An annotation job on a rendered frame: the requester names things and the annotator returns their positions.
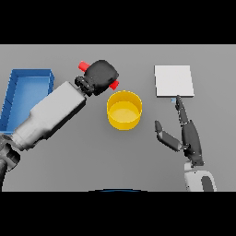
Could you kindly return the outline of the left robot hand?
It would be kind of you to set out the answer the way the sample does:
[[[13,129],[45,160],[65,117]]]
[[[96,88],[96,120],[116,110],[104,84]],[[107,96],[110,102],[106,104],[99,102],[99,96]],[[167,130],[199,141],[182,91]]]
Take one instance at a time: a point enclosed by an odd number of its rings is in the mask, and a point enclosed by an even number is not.
[[[99,96],[106,89],[116,89],[119,85],[118,72],[105,60],[98,60],[91,65],[81,61],[78,68],[84,72],[84,76],[77,76],[75,84],[89,97],[92,94]]]

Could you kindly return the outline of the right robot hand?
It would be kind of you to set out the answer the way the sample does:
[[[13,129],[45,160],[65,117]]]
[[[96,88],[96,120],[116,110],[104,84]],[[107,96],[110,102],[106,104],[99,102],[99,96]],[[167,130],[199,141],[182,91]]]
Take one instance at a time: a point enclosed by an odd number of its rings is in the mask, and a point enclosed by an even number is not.
[[[182,140],[179,141],[174,136],[167,133],[161,126],[159,121],[155,121],[155,132],[160,143],[172,149],[175,152],[183,151],[186,158],[191,161],[191,165],[203,166],[202,148],[199,134],[195,128],[195,124],[187,117],[182,98],[176,97],[175,108],[178,113],[180,126],[182,129]]]

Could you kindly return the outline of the yellow bowl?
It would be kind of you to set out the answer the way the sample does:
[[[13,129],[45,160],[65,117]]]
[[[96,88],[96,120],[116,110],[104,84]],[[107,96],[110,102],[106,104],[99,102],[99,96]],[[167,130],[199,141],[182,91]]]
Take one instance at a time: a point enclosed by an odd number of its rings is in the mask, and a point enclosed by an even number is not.
[[[120,131],[134,129],[142,115],[142,100],[132,91],[120,90],[107,100],[107,118]]]

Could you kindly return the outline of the pale square measuring scale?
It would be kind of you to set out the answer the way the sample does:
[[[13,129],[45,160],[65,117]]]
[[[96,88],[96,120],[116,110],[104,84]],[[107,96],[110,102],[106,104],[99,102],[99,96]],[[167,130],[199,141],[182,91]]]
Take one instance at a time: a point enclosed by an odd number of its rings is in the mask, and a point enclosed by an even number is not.
[[[189,65],[155,65],[154,77],[158,98],[193,98],[194,84]]]

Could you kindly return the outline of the blue tray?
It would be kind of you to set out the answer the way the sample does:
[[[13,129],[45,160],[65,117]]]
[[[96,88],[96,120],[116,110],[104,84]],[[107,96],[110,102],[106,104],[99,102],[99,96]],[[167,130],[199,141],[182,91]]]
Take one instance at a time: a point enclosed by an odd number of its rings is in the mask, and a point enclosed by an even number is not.
[[[11,135],[30,110],[53,91],[51,69],[12,69],[0,114],[0,133]]]

